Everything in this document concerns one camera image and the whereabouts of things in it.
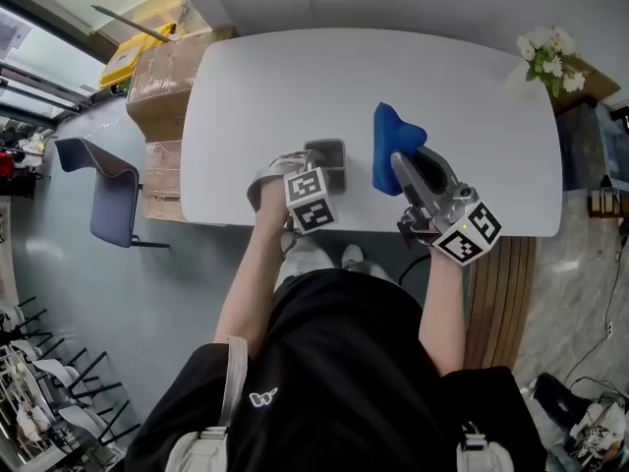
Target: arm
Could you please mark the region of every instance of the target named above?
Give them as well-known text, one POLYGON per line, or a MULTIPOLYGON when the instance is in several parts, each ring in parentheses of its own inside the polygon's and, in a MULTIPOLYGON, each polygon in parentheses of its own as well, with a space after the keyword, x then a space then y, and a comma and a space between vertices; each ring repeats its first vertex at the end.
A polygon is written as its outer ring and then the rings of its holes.
POLYGON ((430 249, 429 289, 420 324, 420 342, 442 376, 463 369, 465 323, 463 268, 430 249))
POLYGON ((264 340, 273 304, 273 288, 282 264, 280 237, 288 210, 284 181, 264 184, 256 225, 218 319, 213 342, 228 335, 247 339, 255 358, 264 340))

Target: hand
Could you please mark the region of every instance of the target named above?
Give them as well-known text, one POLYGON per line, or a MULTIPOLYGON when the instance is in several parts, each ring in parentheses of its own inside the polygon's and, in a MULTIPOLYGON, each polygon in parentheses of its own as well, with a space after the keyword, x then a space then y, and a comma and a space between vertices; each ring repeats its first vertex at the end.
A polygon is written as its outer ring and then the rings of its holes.
POLYGON ((273 178, 264 182, 260 191, 260 207, 256 214, 256 224, 281 229, 288 218, 284 179, 273 178))

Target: blue chair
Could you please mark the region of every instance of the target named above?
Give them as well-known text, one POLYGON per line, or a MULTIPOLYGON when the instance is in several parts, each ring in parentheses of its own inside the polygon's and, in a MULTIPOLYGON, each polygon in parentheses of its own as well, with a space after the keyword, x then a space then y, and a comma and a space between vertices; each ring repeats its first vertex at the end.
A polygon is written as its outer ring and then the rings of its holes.
POLYGON ((170 247, 164 243, 140 241, 134 234, 138 192, 142 188, 136 167, 83 138, 57 140, 55 146, 64 171, 96 170, 89 225, 91 234, 124 248, 170 247))

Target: blue object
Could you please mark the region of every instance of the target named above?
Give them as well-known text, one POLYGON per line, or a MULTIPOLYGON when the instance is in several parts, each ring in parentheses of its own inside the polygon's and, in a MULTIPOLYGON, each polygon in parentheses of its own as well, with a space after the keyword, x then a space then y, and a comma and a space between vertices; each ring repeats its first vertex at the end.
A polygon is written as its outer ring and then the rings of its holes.
POLYGON ((391 167, 391 154, 413 155, 428 135, 419 126, 400 119, 391 105, 381 103, 373 113, 373 186, 389 196, 402 193, 391 167))

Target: black cable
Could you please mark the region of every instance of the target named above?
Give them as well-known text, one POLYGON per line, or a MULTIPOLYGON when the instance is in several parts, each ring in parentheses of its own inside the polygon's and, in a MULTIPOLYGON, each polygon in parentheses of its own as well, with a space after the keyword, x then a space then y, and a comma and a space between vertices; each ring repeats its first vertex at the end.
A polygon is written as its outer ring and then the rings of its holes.
POLYGON ((583 363, 583 361, 587 359, 592 353, 594 353, 596 349, 599 346, 601 346, 602 343, 607 339, 607 317, 609 316, 609 308, 611 307, 613 294, 616 291, 616 284, 618 283, 618 277, 620 276, 620 263, 622 261, 622 251, 624 250, 626 244, 627 244, 627 236, 623 236, 622 240, 620 241, 620 250, 616 252, 616 277, 613 280, 611 293, 609 294, 609 301, 607 302, 607 309, 605 310, 605 318, 602 324, 602 326, 604 327, 604 337, 597 344, 595 344, 594 347, 590 351, 588 351, 588 353, 586 353, 583 357, 581 357, 581 360, 579 360, 579 362, 577 362, 572 369, 570 369, 568 376, 566 376, 565 379, 563 380, 564 384, 567 383, 568 379, 570 378, 570 375, 574 373, 574 370, 577 367, 579 367, 583 363))
POLYGON ((574 386, 576 383, 581 382, 582 380, 589 380, 591 382, 594 382, 596 384, 600 384, 601 386, 604 386, 605 388, 608 389, 612 389, 614 390, 616 393, 618 393, 618 395, 620 395, 622 398, 624 398, 625 400, 629 400, 627 398, 627 395, 625 395, 622 391, 620 391, 615 385, 614 383, 612 383, 611 381, 608 380, 595 380, 594 378, 590 378, 589 376, 582 376, 581 378, 579 378, 578 380, 572 382, 572 384, 570 384, 570 390, 572 390, 572 386, 574 386))
POLYGON ((421 257, 417 257, 414 261, 407 265, 406 269, 404 269, 402 271, 402 274, 400 274, 400 277, 397 278, 397 284, 402 286, 402 283, 404 282, 404 276, 406 276, 413 267, 415 267, 421 261, 425 261, 426 259, 430 259, 430 254, 425 254, 421 257))

